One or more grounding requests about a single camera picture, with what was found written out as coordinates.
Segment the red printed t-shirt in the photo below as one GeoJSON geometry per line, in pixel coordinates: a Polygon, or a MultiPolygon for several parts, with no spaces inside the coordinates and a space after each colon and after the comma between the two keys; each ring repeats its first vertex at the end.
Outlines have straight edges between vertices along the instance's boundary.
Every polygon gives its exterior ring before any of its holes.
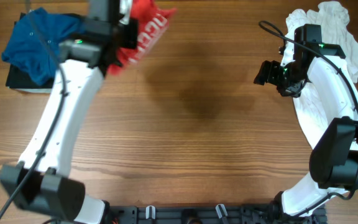
{"type": "Polygon", "coordinates": [[[126,49],[120,47],[117,57],[122,66],[111,64],[107,73],[111,75],[120,74],[128,65],[137,64],[158,42],[169,27],[170,19],[177,9],[161,9],[154,0],[134,0],[131,7],[131,19],[137,19],[138,34],[137,48],[126,49]]]}

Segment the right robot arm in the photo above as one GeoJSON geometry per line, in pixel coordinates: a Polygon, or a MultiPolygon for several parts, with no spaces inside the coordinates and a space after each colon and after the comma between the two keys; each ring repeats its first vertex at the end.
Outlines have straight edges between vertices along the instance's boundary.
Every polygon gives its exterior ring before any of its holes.
{"type": "Polygon", "coordinates": [[[293,60],[264,61],[254,83],[275,85],[282,96],[299,98],[307,83],[315,86],[328,127],[313,148],[309,172],[270,204],[271,220],[298,221],[333,197],[350,200],[358,190],[358,92],[340,45],[322,41],[321,26],[295,29],[293,60]]]}

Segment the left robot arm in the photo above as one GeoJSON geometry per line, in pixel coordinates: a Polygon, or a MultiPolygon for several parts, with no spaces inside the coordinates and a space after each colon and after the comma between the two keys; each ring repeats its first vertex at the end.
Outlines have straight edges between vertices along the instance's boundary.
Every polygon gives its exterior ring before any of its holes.
{"type": "Polygon", "coordinates": [[[50,53],[57,71],[37,129],[18,163],[0,172],[6,205],[47,215],[51,222],[112,222],[109,204],[89,196],[85,185],[69,175],[80,126],[108,67],[122,65],[120,48],[137,46],[132,5],[90,1],[84,32],[70,35],[50,53]]]}

